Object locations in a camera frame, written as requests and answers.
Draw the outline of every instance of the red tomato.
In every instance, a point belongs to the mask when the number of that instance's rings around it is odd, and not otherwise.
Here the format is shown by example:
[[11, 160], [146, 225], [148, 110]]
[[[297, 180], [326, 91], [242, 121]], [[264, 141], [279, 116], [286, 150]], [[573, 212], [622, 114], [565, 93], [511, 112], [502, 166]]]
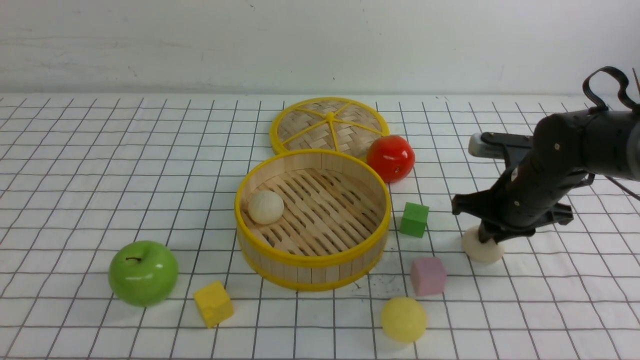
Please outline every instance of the red tomato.
[[382, 136], [371, 144], [367, 152], [367, 164], [385, 183], [395, 183], [411, 172], [415, 153], [402, 136]]

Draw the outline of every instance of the green cube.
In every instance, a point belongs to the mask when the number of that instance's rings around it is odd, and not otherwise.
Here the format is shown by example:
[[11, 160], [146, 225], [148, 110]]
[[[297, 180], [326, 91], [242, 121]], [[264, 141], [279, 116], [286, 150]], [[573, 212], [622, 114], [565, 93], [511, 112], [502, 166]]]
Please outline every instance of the green cube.
[[404, 213], [400, 221], [400, 233], [421, 238], [427, 227], [429, 207], [407, 202], [404, 205]]

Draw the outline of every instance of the white wall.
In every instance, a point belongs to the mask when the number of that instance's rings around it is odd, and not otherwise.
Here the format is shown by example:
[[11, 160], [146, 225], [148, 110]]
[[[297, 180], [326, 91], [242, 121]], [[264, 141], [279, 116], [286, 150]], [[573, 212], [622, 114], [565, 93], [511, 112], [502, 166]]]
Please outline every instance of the white wall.
[[640, 70], [639, 16], [640, 0], [0, 0], [0, 92], [575, 94], [603, 65]]

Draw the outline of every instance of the white table surface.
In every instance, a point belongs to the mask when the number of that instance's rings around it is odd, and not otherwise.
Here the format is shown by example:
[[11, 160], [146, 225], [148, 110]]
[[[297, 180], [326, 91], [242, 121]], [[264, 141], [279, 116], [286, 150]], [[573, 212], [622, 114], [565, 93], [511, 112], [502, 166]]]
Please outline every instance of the white table surface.
[[[640, 202], [598, 176], [565, 198], [570, 225], [507, 241], [490, 266], [461, 251], [478, 219], [451, 214], [451, 194], [486, 189], [504, 169], [467, 154], [471, 134], [530, 135], [545, 115], [584, 109], [583, 97], [347, 96], [377, 108], [417, 154], [414, 173], [390, 187], [384, 257], [335, 291], [263, 281], [234, 241], [232, 199], [273, 155], [271, 120], [310, 97], [0, 94], [0, 357], [638, 359]], [[423, 239], [395, 230], [406, 201], [431, 207]], [[107, 283], [111, 258], [134, 240], [167, 244], [179, 260], [156, 307], [128, 306]], [[447, 287], [417, 298], [428, 329], [399, 346], [380, 309], [414, 296], [408, 272], [421, 256], [442, 260]], [[236, 313], [206, 329], [193, 292], [216, 280]]]

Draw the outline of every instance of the black cable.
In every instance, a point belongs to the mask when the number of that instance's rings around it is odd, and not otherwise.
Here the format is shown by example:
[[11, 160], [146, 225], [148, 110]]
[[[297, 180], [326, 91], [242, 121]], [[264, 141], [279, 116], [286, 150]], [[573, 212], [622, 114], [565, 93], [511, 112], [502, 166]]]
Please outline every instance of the black cable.
[[634, 194], [633, 192], [631, 192], [631, 190], [629, 190], [628, 188], [626, 188], [624, 185], [622, 185], [621, 183], [617, 182], [616, 180], [614, 180], [612, 177], [610, 176], [605, 176], [610, 182], [614, 183], [618, 188], [621, 188], [622, 191], [624, 191], [625, 193], [631, 195], [635, 200], [640, 201], [640, 195], [638, 194]]

